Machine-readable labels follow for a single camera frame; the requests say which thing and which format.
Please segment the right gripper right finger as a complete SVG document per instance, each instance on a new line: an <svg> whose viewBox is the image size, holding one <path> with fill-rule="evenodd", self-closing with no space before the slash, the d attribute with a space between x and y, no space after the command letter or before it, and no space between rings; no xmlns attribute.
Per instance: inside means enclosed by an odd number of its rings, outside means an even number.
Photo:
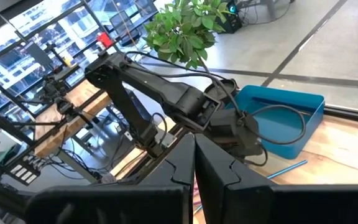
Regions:
<svg viewBox="0 0 358 224"><path fill-rule="evenodd" d="M358 184L279 185L202 134L195 147L207 223L358 224Z"/></svg>

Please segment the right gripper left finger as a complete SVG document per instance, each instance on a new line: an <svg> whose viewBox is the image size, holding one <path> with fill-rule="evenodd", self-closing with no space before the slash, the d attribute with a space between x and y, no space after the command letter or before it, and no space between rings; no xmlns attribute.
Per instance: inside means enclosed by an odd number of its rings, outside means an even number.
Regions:
<svg viewBox="0 0 358 224"><path fill-rule="evenodd" d="M167 157L134 185L58 186L29 200L25 222L192 223L195 136L187 134Z"/></svg>

